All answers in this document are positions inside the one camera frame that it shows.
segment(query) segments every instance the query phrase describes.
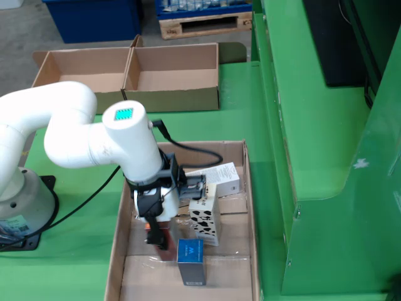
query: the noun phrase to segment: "sticker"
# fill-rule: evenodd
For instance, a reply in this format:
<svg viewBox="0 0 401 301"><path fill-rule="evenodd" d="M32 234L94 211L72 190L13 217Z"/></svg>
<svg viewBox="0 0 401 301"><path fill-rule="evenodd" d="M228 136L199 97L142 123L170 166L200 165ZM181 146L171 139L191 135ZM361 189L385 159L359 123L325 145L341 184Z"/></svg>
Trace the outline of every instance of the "sticker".
<svg viewBox="0 0 401 301"><path fill-rule="evenodd" d="M30 231L30 227L22 215L8 219L0 219L0 228L5 233L16 233L26 235Z"/></svg>

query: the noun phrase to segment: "cardboard box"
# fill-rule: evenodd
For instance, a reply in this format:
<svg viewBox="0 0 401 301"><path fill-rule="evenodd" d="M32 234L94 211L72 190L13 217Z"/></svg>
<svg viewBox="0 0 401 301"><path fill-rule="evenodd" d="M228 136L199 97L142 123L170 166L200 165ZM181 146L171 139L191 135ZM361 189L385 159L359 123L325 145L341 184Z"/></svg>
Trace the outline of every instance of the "cardboard box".
<svg viewBox="0 0 401 301"><path fill-rule="evenodd" d="M229 204L224 200L226 214L221 216L222 233L219 246L204 246L207 285L184 286L177 264L160 261L154 256L154 248L143 242L143 224L135 219L130 190L125 184L110 257L105 301L148 301L165 298L193 301L259 301L258 254L246 145L242 141L185 144L220 153L224 158L223 163L234 163L242 180L242 192L236 199L231 198L234 204L232 214L229 212ZM194 157L191 152L176 148L172 144L159 146L164 152L175 152L178 162L200 164L209 160L206 154ZM245 208L246 211L237 213L239 208ZM188 232L186 234L194 235L187 224L190 221L188 210L185 216L176 219L184 219L182 229Z"/></svg>
<svg viewBox="0 0 401 301"><path fill-rule="evenodd" d="M189 215L196 237L205 245L219 246L221 222L216 184L206 185L204 198L190 200Z"/></svg>
<svg viewBox="0 0 401 301"><path fill-rule="evenodd" d="M137 36L130 47L35 51L33 59L39 67L34 87L82 82L97 95L97 114L124 99L142 102L147 112L217 110L218 66L246 61L246 47L226 42L143 48Z"/></svg>
<svg viewBox="0 0 401 301"><path fill-rule="evenodd" d="M123 100L124 83L131 48L92 48L48 51L33 87L68 80L81 82L95 92L96 113Z"/></svg>
<svg viewBox="0 0 401 301"><path fill-rule="evenodd" d="M199 169L198 171L186 172L188 176L206 175L206 183L217 184L217 197L230 196L240 192L239 176L234 163L221 164L218 166Z"/></svg>
<svg viewBox="0 0 401 301"><path fill-rule="evenodd" d="M147 112L219 109L219 45L135 47L124 83Z"/></svg>

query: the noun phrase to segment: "white box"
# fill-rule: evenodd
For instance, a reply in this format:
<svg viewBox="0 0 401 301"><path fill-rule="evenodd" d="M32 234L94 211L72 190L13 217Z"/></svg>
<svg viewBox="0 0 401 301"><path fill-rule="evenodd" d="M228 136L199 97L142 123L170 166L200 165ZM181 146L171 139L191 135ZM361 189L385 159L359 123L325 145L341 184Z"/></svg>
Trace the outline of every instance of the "white box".
<svg viewBox="0 0 401 301"><path fill-rule="evenodd" d="M188 176L206 176L206 184L217 185L217 197L230 196L240 192L239 176L233 162L185 173Z"/></svg>
<svg viewBox="0 0 401 301"><path fill-rule="evenodd" d="M189 203L189 214L196 237L204 244L218 246L221 232L220 209L215 184L206 185L206 196Z"/></svg>

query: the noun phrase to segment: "red object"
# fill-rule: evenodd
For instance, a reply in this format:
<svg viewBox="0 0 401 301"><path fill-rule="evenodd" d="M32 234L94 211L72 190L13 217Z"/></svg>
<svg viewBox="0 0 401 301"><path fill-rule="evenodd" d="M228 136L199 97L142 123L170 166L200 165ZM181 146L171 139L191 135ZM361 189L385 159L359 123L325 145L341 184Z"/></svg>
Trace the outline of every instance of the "red object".
<svg viewBox="0 0 401 301"><path fill-rule="evenodd" d="M154 246L157 254L160 256L160 260L177 261L177 246L178 239L180 238L177 224L173 221L163 221L158 224L167 239L167 250L161 250L157 245ZM150 231L150 225L148 223L145 225L145 231L146 233Z"/></svg>

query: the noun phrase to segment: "cardboard tray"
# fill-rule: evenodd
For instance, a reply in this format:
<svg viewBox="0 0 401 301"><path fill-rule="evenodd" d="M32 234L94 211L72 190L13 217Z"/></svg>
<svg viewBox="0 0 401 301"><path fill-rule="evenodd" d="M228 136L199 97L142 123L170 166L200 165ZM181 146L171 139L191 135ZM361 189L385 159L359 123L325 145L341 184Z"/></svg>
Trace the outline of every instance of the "cardboard tray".
<svg viewBox="0 0 401 301"><path fill-rule="evenodd" d="M220 245L204 246L205 287L186 287L174 262L158 259L153 246L147 245L144 224L135 219L130 190L124 184L105 301L143 300L241 300L258 301L260 284L254 222L251 174L245 141L187 142L220 153L224 163L234 162L241 178L242 192L219 198L222 233ZM164 152L175 152L179 164L205 163L210 156L178 149L161 143ZM176 218L184 237L194 237L188 207Z"/></svg>
<svg viewBox="0 0 401 301"><path fill-rule="evenodd" d="M121 100L137 100L147 112L218 110L219 65L246 61L235 42L36 51L39 72L33 87L73 80L98 99L97 114Z"/></svg>

